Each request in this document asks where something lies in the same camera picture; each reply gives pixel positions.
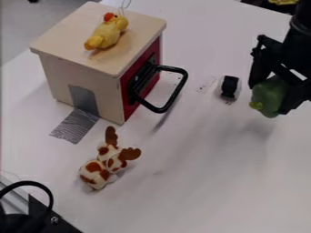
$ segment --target red box panel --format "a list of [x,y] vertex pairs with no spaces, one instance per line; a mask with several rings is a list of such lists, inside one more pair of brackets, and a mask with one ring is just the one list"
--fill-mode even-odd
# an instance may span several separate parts
[[[161,39],[158,37],[156,41],[149,46],[146,51],[133,63],[133,65],[125,72],[125,74],[121,77],[121,92],[123,98],[123,108],[125,112],[125,121],[134,113],[134,111],[138,108],[139,103],[135,103],[130,106],[127,95],[127,83],[128,81],[134,77],[136,72],[145,64],[145,62],[149,59],[149,57],[155,53],[155,62],[157,65],[161,65],[160,57],[161,57]],[[156,82],[159,80],[160,74],[156,74],[156,76],[152,79],[152,81],[148,84],[145,90],[140,94],[141,97],[145,98],[152,88],[155,86]]]

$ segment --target green object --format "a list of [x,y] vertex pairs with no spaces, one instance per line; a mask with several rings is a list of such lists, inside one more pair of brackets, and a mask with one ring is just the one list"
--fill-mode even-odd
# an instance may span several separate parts
[[273,76],[253,87],[252,101],[249,106],[265,117],[277,117],[279,115],[277,111],[281,107],[287,89],[288,84],[284,80]]

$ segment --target duck's orange beak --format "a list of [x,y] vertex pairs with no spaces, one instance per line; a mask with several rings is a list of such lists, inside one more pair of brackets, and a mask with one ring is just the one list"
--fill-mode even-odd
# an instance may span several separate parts
[[115,16],[115,14],[113,14],[113,13],[107,13],[107,14],[105,14],[105,16],[104,16],[104,21],[105,22],[108,22],[112,17],[114,17]]

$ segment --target wooden box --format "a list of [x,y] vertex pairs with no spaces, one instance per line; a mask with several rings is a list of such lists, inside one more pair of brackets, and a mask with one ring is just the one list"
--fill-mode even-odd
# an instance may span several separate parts
[[[84,42],[108,12],[118,9],[88,2],[40,36],[31,51],[40,56],[55,99],[123,124],[138,107],[130,103],[128,83],[151,57],[161,63],[161,34],[166,21],[125,11],[129,26],[119,42],[106,50],[86,51]],[[159,79],[144,86],[142,98]]]

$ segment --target white tabletop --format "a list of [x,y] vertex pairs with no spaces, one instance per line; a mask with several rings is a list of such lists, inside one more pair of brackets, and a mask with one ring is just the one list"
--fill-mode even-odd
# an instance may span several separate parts
[[[100,120],[77,145],[50,137],[72,108],[54,101],[38,57],[25,51],[3,67],[3,169],[48,185],[55,211],[87,233],[310,232],[311,105],[273,120],[248,107],[256,36],[282,40],[290,16],[233,0],[134,0],[130,9],[167,21],[164,64],[189,72],[169,115],[141,106],[117,129],[120,145],[142,149],[136,167],[84,191],[77,170],[111,124]],[[243,80],[231,106],[209,86],[222,75]]]

